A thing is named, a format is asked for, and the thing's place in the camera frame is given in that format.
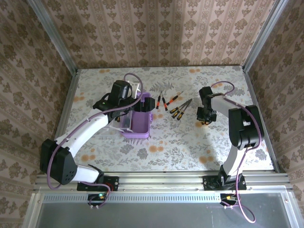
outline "patterned wallpaper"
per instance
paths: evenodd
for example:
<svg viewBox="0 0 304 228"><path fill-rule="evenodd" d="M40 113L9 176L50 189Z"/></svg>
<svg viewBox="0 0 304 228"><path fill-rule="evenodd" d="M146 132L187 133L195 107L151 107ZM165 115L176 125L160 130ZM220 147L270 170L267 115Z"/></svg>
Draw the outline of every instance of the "patterned wallpaper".
<svg viewBox="0 0 304 228"><path fill-rule="evenodd" d="M249 75L304 215L304 1L289 0Z"/></svg>
<svg viewBox="0 0 304 228"><path fill-rule="evenodd" d="M43 0L78 68L241 65L274 0Z"/></svg>
<svg viewBox="0 0 304 228"><path fill-rule="evenodd" d="M69 83L33 9L0 0L0 227L21 227L40 146L54 136Z"/></svg>

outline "table surface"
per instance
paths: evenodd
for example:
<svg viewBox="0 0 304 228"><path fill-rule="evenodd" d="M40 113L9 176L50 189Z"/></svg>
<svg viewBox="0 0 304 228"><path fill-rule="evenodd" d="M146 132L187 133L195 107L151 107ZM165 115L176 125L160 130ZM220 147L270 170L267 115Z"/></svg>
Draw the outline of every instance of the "table surface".
<svg viewBox="0 0 304 228"><path fill-rule="evenodd" d="M152 111L153 122L147 139L126 139L119 133L104 137L97 132L79 150L75 160L78 164L91 164L103 171L218 170L231 146L228 118L218 114L217 121L208 126L198 122L196 112L201 106L199 90L217 81L230 81L236 89L228 97L240 104L252 104L240 66L83 69L78 73L78 87L67 131L89 113L94 102L111 91L115 80L122 80L126 73L138 75L144 90L156 100L160 90L166 101L184 91L169 105L169 110L193 98L180 121L173 119L161 102L159 110ZM137 79L129 76L128 80ZM230 89L230 85L218 84L212 90L225 92ZM264 141L260 148L248 153L244 170L273 170Z"/></svg>

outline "purple plastic bin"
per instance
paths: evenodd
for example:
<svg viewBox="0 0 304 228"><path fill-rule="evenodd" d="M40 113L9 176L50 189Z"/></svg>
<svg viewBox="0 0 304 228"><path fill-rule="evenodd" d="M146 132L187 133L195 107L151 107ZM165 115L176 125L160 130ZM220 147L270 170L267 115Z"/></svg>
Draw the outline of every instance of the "purple plastic bin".
<svg viewBox="0 0 304 228"><path fill-rule="evenodd" d="M144 102L145 97L151 97L150 93L144 92L142 94L141 101ZM149 137L150 134L150 122L152 121L151 112L140 113L133 112L132 113L132 121L131 121L131 130L132 132L124 132L122 135L128 139L145 139Z"/></svg>

